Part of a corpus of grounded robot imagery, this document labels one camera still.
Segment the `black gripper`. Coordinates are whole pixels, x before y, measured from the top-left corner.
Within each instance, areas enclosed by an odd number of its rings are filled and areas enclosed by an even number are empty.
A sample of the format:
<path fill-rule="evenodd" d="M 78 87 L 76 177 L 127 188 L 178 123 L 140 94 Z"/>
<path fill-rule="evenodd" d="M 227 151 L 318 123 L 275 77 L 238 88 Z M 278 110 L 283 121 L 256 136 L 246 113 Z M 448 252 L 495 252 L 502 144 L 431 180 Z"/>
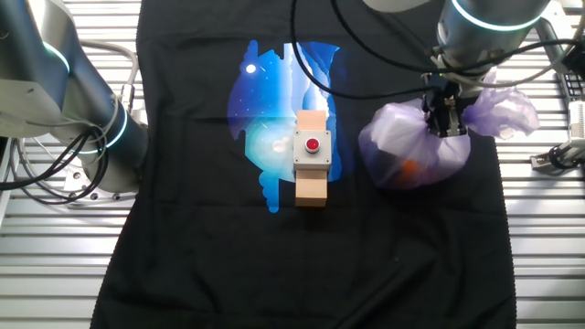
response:
<path fill-rule="evenodd" d="M 422 98 L 429 134 L 439 134 L 441 138 L 466 135 L 462 110 L 476 102 L 482 89 L 448 80 L 438 73 L 423 73 L 421 79 L 429 88 Z"/>

